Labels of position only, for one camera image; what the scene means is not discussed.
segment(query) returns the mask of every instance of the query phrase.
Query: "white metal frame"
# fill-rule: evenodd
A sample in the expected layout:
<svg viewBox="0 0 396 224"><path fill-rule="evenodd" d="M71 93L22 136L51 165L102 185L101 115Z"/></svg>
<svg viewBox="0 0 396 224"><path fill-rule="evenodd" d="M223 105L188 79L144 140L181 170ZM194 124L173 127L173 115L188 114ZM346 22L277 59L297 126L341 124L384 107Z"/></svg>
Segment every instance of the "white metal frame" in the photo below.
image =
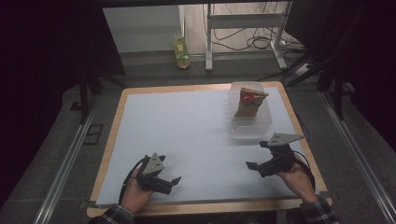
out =
<svg viewBox="0 0 396 224"><path fill-rule="evenodd" d="M279 50L280 37L285 28L289 15L291 2L288 2L282 13L271 14L240 14L240 15L212 15L211 4L207 4L207 34L206 34L206 71L213 70L213 50L212 50L212 30L213 29L233 29L233 28L258 28L277 27L276 37L271 41L271 48L276 56L277 63L281 70L285 70L285 60Z"/></svg>

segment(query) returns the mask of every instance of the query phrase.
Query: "wooden table edge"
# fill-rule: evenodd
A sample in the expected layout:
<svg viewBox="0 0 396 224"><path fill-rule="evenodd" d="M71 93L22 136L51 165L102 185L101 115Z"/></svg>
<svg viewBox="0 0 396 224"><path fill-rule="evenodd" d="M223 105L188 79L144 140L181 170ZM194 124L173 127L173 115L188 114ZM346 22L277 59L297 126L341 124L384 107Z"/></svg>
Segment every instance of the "wooden table edge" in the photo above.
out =
<svg viewBox="0 0 396 224"><path fill-rule="evenodd" d="M262 82L264 88L276 87L282 98L282 101L290 116L291 123L297 134L304 134L301 129L300 123L292 109L289 96L286 93L282 83L278 81ZM99 195L100 188L105 179L108 163L111 158L111 153L117 137L117 131L120 127L120 121L124 106L128 95L130 94L147 94L147 93L161 93L161 92L176 92L176 91L219 91L228 90L231 88L230 84L209 84L209 85L190 85L190 86L167 86L167 87L144 87L144 88L131 88L125 89L120 97L120 102L117 107L116 115L110 129L110 134L106 143L104 156L102 158L98 175L92 189L91 201L95 202ZM318 169L317 163L312 155L306 139L300 140L300 144L304 151L306 158L312 169L312 173L317 182L317 189L319 191L327 191L326 185ZM331 198L327 198L329 203L332 202ZM204 214L204 213L222 213L222 212L252 212L252 211L270 211L288 209L298 207L301 203L300 199L286 199L286 200L262 200L253 202L233 202L233 203L187 203L187 204L148 204L139 216L164 216L164 215L182 215L182 214ZM88 217L101 216L106 211L106 208L87 208Z"/></svg>

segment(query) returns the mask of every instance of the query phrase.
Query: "clear plastic bin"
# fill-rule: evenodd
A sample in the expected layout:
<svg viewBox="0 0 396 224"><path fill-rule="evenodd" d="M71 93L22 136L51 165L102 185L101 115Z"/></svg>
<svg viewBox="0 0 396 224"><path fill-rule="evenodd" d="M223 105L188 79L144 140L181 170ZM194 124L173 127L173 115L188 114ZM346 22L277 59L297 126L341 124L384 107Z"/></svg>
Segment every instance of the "clear plastic bin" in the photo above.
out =
<svg viewBox="0 0 396 224"><path fill-rule="evenodd" d="M231 137L239 140L260 140L264 137L272 123L271 113L268 106L267 96L262 101L256 117L236 118L234 117L239 106L241 88L248 88L255 91L264 91L259 82L233 82L228 91L228 102L230 108Z"/></svg>

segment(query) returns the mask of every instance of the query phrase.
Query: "white desk leg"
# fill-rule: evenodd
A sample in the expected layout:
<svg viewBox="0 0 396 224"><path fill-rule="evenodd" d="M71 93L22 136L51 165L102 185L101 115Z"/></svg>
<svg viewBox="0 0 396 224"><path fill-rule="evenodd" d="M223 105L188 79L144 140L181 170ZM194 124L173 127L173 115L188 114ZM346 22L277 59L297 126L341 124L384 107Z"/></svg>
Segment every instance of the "white desk leg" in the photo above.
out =
<svg viewBox="0 0 396 224"><path fill-rule="evenodd" d="M286 5L285 9L282 12L280 23L277 28L275 40L271 41L271 48L275 54L275 57L276 57L277 63L279 64L280 70L288 69L288 66L285 63L285 60L283 59L282 54L280 53L279 42L280 42L280 37L282 36L283 30L285 29L286 20L288 19L288 16L289 16L290 6L291 6L291 2L288 2L288 4Z"/></svg>
<svg viewBox="0 0 396 224"><path fill-rule="evenodd" d="M207 4L206 13L206 72L213 70L213 54L212 54L212 15L211 15L210 4Z"/></svg>

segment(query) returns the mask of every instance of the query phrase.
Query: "person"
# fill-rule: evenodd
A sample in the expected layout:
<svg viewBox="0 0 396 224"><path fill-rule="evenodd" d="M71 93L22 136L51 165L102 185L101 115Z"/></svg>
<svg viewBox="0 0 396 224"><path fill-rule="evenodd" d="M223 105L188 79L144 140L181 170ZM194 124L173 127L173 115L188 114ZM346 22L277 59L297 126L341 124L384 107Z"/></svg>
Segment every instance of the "person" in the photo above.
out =
<svg viewBox="0 0 396 224"><path fill-rule="evenodd" d="M100 217L94 217L89 224L133 224L134 214L138 213L149 201L153 191L142 190L135 179L137 169L128 182L121 204L114 203ZM300 208L304 218L309 224L340 224L341 221L334 213L330 205L323 198L319 198L312 188L308 175L303 167L294 163L291 170L279 172L286 186L299 196L303 203Z"/></svg>

